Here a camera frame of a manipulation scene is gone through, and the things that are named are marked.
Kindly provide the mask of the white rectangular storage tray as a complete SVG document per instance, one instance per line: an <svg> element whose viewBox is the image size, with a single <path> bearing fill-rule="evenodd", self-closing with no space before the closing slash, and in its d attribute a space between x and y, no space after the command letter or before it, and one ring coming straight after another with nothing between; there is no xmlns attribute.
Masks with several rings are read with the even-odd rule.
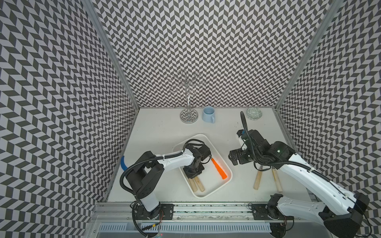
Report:
<svg viewBox="0 0 381 238"><path fill-rule="evenodd" d="M189 185L188 178L183 171L183 167L180 167L177 169L180 175L174 179L174 201L197 201L200 199L210 198L212 197L212 194L226 186L233 177L230 167L225 162L225 156L217 150L216 143L213 142L210 137L205 134L196 134L192 136L191 139L201 140L210 148L212 158L227 175L227 178L222 178L214 163L209 161L204 165L203 172L198 175L198 180L203 185L204 191L198 189L194 192Z"/></svg>

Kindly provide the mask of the orange handle sickle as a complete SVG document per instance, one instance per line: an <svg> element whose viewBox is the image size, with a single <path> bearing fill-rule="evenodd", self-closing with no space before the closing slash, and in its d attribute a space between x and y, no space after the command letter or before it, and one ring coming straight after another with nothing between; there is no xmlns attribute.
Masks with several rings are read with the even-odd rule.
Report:
<svg viewBox="0 0 381 238"><path fill-rule="evenodd" d="M228 176L227 174L224 172L224 170L220 167L220 165L215 161L214 158L211 158L216 170L218 171L218 173L220 174L220 176L222 177L222 179L227 179Z"/></svg>

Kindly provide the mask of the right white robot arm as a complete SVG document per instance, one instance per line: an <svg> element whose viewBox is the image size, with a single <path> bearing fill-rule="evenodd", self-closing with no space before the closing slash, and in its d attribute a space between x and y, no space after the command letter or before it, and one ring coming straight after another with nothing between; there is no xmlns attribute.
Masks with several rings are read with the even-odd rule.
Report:
<svg viewBox="0 0 381 238"><path fill-rule="evenodd" d="M276 141L269 144L256 130L239 130L241 148L231 150L228 158L233 165L250 162L280 170L291 176L318 197L319 202L294 200L276 193L265 206L271 220L294 217L323 225L338 238L356 237L366 220L369 205L367 195L353 193L334 183L309 165L287 144Z"/></svg>

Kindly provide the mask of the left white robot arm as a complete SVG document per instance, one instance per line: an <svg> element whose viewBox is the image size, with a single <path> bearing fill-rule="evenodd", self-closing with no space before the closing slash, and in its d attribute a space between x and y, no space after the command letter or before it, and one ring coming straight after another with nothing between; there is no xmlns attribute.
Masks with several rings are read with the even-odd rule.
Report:
<svg viewBox="0 0 381 238"><path fill-rule="evenodd" d="M136 205L143 207L144 219L156 219L161 215L161 203L154 194L165 172L182 168L188 179L195 179L204 171L205 159L211 159L210 148L201 140L190 139L178 152L155 155L147 151L120 176L120 186L131 193Z"/></svg>

